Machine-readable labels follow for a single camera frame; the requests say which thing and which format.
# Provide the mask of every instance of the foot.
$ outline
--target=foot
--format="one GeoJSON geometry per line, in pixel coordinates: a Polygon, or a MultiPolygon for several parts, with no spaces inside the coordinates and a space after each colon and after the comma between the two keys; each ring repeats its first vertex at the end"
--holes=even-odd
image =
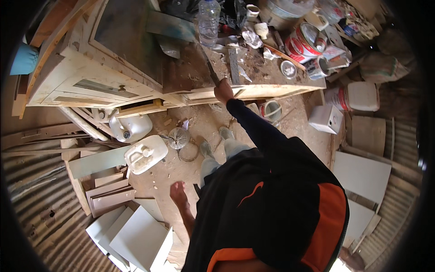
{"type": "Polygon", "coordinates": [[[214,156],[211,152],[211,146],[206,140],[202,141],[202,143],[199,145],[199,150],[201,151],[201,154],[204,156],[204,158],[210,156],[214,159],[214,156]]]}
{"type": "Polygon", "coordinates": [[[235,139],[233,132],[229,128],[226,128],[226,127],[219,128],[219,135],[221,136],[222,140],[224,140],[224,141],[226,139],[235,139]]]}

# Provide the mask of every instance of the jeans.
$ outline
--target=jeans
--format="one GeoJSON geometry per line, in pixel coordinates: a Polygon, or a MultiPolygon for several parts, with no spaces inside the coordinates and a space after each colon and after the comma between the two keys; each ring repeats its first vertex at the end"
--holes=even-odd
{"type": "MultiPolygon", "coordinates": [[[[235,140],[235,139],[227,139],[224,142],[224,150],[225,150],[225,155],[227,156],[227,161],[232,158],[233,156],[237,155],[239,152],[243,151],[243,150],[249,150],[252,149],[251,147],[242,144],[241,142],[235,140]]],[[[199,187],[202,188],[205,183],[204,183],[204,177],[207,177],[208,175],[214,173],[214,171],[216,171],[216,169],[218,169],[221,165],[218,164],[218,162],[210,157],[207,156],[201,164],[201,179],[200,179],[200,184],[199,187]]]]}

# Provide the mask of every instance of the plastic water bottle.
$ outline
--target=plastic water bottle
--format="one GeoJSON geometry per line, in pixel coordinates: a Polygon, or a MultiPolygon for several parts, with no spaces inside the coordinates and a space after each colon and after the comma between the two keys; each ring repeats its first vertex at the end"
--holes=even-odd
{"type": "Polygon", "coordinates": [[[201,0],[198,4],[199,41],[211,47],[218,40],[218,25],[221,6],[215,0],[201,0]]]}

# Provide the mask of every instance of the dirt floor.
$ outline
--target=dirt floor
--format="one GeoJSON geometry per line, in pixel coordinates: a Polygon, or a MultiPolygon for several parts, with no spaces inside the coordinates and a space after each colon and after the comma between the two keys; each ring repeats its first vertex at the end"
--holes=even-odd
{"type": "MultiPolygon", "coordinates": [[[[287,137],[298,136],[304,143],[320,158],[320,160],[329,167],[331,163],[331,134],[315,130],[308,124],[307,115],[310,114],[311,105],[308,102],[310,94],[297,95],[286,99],[281,99],[279,103],[283,107],[283,114],[287,114],[291,109],[294,110],[281,121],[282,132],[287,137]]],[[[197,144],[202,139],[206,139],[214,151],[216,160],[223,164],[225,162],[224,145],[218,133],[221,126],[229,127],[237,140],[254,147],[253,142],[248,137],[245,130],[232,120],[232,116],[226,108],[218,104],[222,111],[212,109],[208,104],[171,108],[167,112],[150,114],[153,122],[151,134],[167,134],[171,129],[176,127],[178,121],[189,119],[188,130],[191,134],[191,141],[197,144]]],[[[191,148],[183,150],[181,155],[184,158],[192,157],[196,149],[191,148]]],[[[196,202],[198,196],[194,190],[193,184],[199,183],[201,162],[204,157],[199,154],[192,162],[180,161],[177,152],[169,148],[169,153],[165,162],[160,161],[151,169],[141,175],[131,174],[129,183],[137,190],[136,198],[155,198],[165,219],[165,222],[173,226],[174,244],[169,253],[168,260],[176,263],[181,268],[184,264],[185,256],[189,245],[189,237],[184,228],[183,221],[177,207],[169,197],[169,187],[175,181],[184,181],[186,183],[186,194],[191,204],[191,210],[196,215],[196,202]]]]}

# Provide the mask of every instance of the black plastic bag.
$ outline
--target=black plastic bag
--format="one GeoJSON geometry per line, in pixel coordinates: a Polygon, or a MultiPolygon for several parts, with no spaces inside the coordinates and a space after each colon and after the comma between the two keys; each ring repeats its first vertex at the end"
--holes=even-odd
{"type": "MultiPolygon", "coordinates": [[[[246,3],[243,0],[216,0],[221,5],[220,23],[236,30],[246,22],[246,3]]],[[[200,0],[165,0],[160,3],[163,13],[193,22],[200,0]]]]}

